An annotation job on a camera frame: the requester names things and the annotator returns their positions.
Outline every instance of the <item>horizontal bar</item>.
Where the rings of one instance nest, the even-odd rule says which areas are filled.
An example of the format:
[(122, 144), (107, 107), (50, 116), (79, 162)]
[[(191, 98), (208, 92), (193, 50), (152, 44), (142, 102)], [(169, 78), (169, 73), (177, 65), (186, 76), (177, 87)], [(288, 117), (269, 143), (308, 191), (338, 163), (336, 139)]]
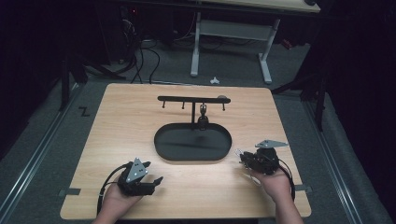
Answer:
[(184, 103), (205, 103), (205, 104), (228, 104), (231, 99), (227, 97), (218, 98), (203, 98), (203, 97), (188, 97), (188, 96), (158, 96), (159, 101), (169, 102), (184, 102)]

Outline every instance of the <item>wooden table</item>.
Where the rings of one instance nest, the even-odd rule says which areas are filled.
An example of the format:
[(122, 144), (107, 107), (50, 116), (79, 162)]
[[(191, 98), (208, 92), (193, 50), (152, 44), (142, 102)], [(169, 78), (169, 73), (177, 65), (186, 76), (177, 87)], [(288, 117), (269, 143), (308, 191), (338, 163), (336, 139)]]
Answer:
[[(209, 121), (225, 127), (233, 138), (228, 155), (220, 161), (166, 161), (153, 143), (164, 124), (191, 122), (191, 104), (158, 101), (159, 95), (218, 97), (231, 102), (208, 105)], [(110, 84), (108, 85), (77, 170), (70, 185), (81, 189), (67, 195), (61, 211), (64, 219), (92, 219), (100, 188), (120, 165), (151, 161), (143, 182), (163, 176), (151, 196), (145, 196), (124, 217), (162, 218), (240, 218), (273, 217), (275, 205), (247, 175), (235, 150), (255, 152), (264, 139), (288, 142), (271, 92), (264, 88), (204, 87)], [(289, 147), (278, 147), (278, 157), (290, 167), (296, 185), (302, 184)], [(311, 213), (304, 191), (296, 192), (303, 217)]]

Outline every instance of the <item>metal bracket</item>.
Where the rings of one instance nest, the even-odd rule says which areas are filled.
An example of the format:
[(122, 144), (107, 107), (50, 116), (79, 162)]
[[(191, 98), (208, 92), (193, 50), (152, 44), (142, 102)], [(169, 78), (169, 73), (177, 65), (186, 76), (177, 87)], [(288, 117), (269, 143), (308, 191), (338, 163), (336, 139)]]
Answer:
[(271, 148), (271, 147), (286, 147), (289, 144), (283, 143), (283, 142), (277, 142), (273, 140), (264, 140), (258, 144), (256, 144), (255, 147), (262, 147), (262, 148)]

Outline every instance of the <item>desk leg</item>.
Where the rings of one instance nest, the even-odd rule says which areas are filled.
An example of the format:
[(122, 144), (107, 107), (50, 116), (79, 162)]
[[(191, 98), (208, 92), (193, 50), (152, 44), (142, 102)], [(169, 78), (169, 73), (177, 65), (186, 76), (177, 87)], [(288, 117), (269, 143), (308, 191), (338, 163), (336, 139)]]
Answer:
[(199, 37), (201, 32), (201, 12), (197, 12), (197, 21), (195, 28), (195, 46), (194, 52), (192, 53), (192, 62), (191, 62), (191, 76), (198, 76), (198, 66), (199, 66)]
[(267, 64), (267, 57), (268, 53), (270, 52), (271, 46), (274, 42), (274, 38), (276, 35), (277, 27), (279, 26), (280, 19), (275, 20), (274, 25), (272, 26), (272, 29), (270, 31), (268, 40), (267, 40), (267, 46), (265, 47), (264, 53), (259, 54), (259, 60), (260, 60), (260, 65), (262, 66), (262, 75), (264, 76), (264, 82), (266, 84), (271, 84), (272, 79), (270, 75), (270, 71), (268, 69), (268, 64)]

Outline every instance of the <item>metal rail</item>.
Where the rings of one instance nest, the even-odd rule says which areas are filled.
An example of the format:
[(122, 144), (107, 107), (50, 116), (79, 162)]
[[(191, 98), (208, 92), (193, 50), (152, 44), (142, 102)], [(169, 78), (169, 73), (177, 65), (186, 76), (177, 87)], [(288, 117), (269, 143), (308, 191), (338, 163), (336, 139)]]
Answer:
[(332, 182), (334, 183), (341, 204), (344, 206), (344, 210), (346, 211), (346, 216), (349, 219), (349, 223), (363, 223), (361, 220), (361, 216), (359, 215), (359, 211), (353, 202), (349, 188), (347, 187), (347, 184), (344, 181), (340, 170), (338, 169), (334, 157), (332, 156), (332, 152), (327, 143), (326, 137), (324, 133), (318, 129), (318, 125), (315, 122), (314, 107), (309, 102), (302, 102), (302, 104), (305, 112), (309, 115), (308, 117), (312, 124), (312, 127), (316, 130), (315, 133), (317, 134), (318, 140), (321, 144), (321, 153), (323, 159), (325, 161), (327, 169), (329, 170), (329, 174), (332, 178)]
[(51, 123), (37, 148), (35, 149), (34, 154), (31, 159), (28, 161), (27, 165), (21, 172), (18, 180), (14, 184), (14, 187), (9, 192), (7, 198), (3, 201), (0, 207), (0, 223), (7, 223), (9, 218), (12, 215), (15, 207), (17, 206), (19, 200), (23, 196), (23, 193), (26, 191), (33, 177), (35, 176), (36, 171), (38, 170), (41, 162), (44, 160), (47, 152), (50, 149), (50, 144), (52, 142), (53, 136), (58, 131), (62, 121), (64, 120), (64, 116), (67, 114), (67, 111), (70, 108), (70, 105), (76, 100), (77, 96), (81, 93), (82, 86), (75, 84), (73, 86), (71, 92), (71, 100), (69, 104), (65, 107), (64, 110), (60, 110), (56, 115), (54, 121)]

